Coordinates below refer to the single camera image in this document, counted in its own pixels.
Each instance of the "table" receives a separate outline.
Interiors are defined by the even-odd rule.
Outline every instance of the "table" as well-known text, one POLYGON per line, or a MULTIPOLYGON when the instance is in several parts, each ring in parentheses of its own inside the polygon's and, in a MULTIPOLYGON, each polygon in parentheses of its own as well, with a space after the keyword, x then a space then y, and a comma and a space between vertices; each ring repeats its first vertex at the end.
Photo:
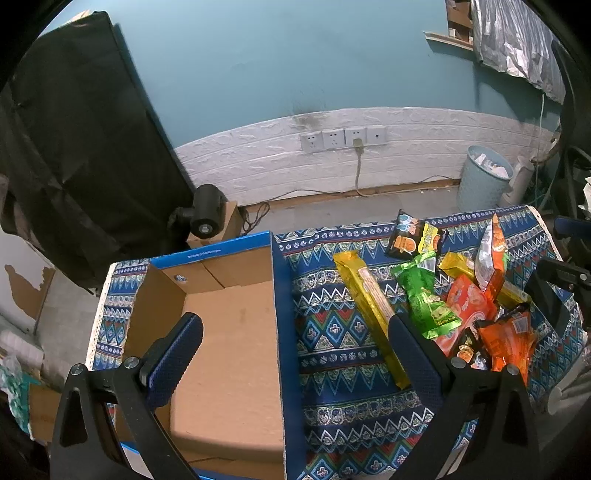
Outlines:
MULTIPOLYGON (((509 247, 507 279, 523 288, 540 258, 560 258, 533 207, 461 213, 431 222, 448 231, 443 253, 462 252, 474 258, 495 212, 509 247)), ((338 480, 358 473, 393 471, 433 418, 433 412, 421 405, 412 388, 400 391, 392 382, 332 260, 336 252, 358 250, 394 310, 406 311, 405 292, 389 269, 396 261, 384 254, 394 227, 391 221, 373 222, 275 236, 293 272, 300 384, 309 446, 307 466, 300 480, 338 480)), ((135 292, 148 263, 149 259, 143 259, 111 266, 89 342, 89 368, 112 368, 121 363, 135 292)), ((436 293, 447 292, 452 282, 440 273, 435 280, 436 293)), ((532 326, 540 340, 527 385, 534 406, 543 402, 587 341, 572 294, 558 288, 556 292, 571 320, 559 338, 534 309, 532 326)), ((475 422, 466 423, 456 446, 468 442, 474 428, 475 422)))

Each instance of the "blue gripper pad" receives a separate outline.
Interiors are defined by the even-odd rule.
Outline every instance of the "blue gripper pad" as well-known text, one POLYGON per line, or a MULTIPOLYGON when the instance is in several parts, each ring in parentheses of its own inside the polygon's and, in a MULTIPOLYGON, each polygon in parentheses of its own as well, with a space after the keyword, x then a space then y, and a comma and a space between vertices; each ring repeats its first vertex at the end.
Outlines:
POLYGON ((422 404, 437 412, 444 401, 441 376, 398 315, 388 323, 388 339, 422 404))
POLYGON ((146 378, 142 383, 147 388, 146 403, 152 411, 170 401, 202 340, 201 318, 187 312, 166 338, 157 340, 150 347, 144 358, 144 368, 148 371, 145 371, 146 378))

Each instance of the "green snack package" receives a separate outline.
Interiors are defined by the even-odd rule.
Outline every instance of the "green snack package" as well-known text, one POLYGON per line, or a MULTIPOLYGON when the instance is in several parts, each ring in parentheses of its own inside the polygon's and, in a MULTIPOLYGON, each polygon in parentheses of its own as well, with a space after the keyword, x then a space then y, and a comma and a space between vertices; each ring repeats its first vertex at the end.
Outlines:
POLYGON ((462 324, 462 320, 432 292, 435 284, 435 252, 418 255, 410 262, 393 266, 391 271, 406 291, 410 316, 425 338, 446 335, 462 324))

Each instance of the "wall socket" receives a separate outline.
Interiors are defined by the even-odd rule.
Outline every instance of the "wall socket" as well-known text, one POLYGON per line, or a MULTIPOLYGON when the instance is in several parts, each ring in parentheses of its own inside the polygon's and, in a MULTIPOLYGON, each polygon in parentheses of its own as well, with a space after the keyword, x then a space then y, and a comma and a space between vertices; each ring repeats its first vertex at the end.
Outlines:
POLYGON ((301 149, 306 153, 322 152, 324 150, 322 132, 300 134, 300 142, 301 149))
POLYGON ((365 127, 348 127, 345 128, 345 145, 347 147, 353 146, 353 140, 356 138, 361 139, 363 144, 367 143, 367 135, 365 127))
POLYGON ((381 145, 386 143, 386 127, 371 125, 366 127, 367 145, 381 145))
POLYGON ((331 148, 345 148, 345 132, 344 130, 322 130, 322 139, 324 140, 324 148, 329 150, 331 148))

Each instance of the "small cardboard box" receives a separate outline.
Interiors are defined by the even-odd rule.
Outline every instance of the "small cardboard box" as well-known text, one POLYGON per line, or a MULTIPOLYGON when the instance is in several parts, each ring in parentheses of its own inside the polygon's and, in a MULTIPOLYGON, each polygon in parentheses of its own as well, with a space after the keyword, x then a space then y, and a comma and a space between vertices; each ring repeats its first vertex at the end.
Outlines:
MULTIPOLYGON (((261 480, 305 465, 291 274, 270 232, 152 259, 124 358, 142 356, 181 315, 203 343, 157 416, 195 468, 261 480)), ((121 440, 125 426, 115 414, 121 440)))
POLYGON ((42 385, 29 385, 29 429, 35 440, 50 442, 61 394, 42 385))
POLYGON ((244 219, 238 210, 238 202, 226 202, 224 205, 224 223, 222 231, 211 238, 199 238, 192 233, 187 238, 187 245, 191 248, 199 248, 203 245, 211 245, 224 240, 230 240, 240 236, 244 225, 244 219))

